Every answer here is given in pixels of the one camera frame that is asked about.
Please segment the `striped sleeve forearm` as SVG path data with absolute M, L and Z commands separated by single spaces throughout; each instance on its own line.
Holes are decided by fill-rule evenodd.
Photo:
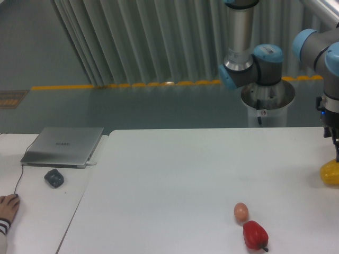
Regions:
M 11 227 L 9 220 L 1 218 L 1 254 L 6 254 L 7 252 L 7 233 Z

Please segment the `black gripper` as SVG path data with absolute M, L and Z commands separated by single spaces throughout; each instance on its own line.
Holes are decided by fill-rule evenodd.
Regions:
M 320 120 L 324 128 L 324 137 L 332 137 L 336 151 L 336 162 L 339 162 L 338 141 L 338 96 L 322 95 L 316 97 L 316 110 L 320 111 Z

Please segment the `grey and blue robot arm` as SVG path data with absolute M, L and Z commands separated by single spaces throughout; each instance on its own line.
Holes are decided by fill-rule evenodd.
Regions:
M 258 1 L 225 1 L 231 11 L 231 44 L 227 61 L 220 65 L 222 82 L 229 88 L 250 83 L 271 86 L 280 82 L 283 56 L 278 46 L 273 52 L 259 45 L 248 53 L 254 7 Z M 292 43 L 292 52 L 300 62 L 312 68 L 324 79 L 323 95 L 316 99 L 322 113 L 324 137 L 331 137 L 338 147 L 338 28 L 319 33 L 306 29 L 298 33 Z

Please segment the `person's hand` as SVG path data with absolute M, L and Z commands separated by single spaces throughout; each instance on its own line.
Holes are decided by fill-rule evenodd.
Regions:
M 20 207 L 20 198 L 18 194 L 1 196 L 0 216 L 1 219 L 13 222 Z

